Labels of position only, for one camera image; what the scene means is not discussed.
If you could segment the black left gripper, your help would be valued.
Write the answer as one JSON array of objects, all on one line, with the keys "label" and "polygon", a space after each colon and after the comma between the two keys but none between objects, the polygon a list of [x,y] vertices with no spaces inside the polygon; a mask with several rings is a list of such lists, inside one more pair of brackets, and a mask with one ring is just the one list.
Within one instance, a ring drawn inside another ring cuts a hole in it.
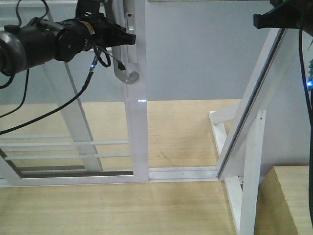
[{"label": "black left gripper", "polygon": [[76,4],[75,17],[53,22],[37,18],[35,26],[48,34],[48,44],[52,46],[52,58],[68,62],[83,50],[88,50],[93,43],[104,47],[134,45],[136,35],[126,32],[114,21],[100,12],[101,0],[79,0]]}]

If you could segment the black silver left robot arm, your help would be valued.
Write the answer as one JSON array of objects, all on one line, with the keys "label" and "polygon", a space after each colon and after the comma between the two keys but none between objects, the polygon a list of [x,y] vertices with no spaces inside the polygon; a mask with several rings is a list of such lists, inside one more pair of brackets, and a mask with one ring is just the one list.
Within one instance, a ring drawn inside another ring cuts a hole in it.
[{"label": "black silver left robot arm", "polygon": [[99,10],[100,1],[79,0],[72,19],[54,22],[41,16],[25,26],[6,25],[0,33],[1,73],[11,76],[53,59],[69,62],[91,46],[135,44],[136,35]]}]

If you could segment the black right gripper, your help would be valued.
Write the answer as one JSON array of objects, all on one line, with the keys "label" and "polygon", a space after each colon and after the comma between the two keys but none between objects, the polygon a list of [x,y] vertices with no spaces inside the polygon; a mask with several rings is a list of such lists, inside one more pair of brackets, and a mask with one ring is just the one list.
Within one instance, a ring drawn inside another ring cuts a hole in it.
[{"label": "black right gripper", "polygon": [[302,28],[313,33],[312,0],[270,0],[273,9],[265,14],[255,14],[253,25],[261,28]]}]

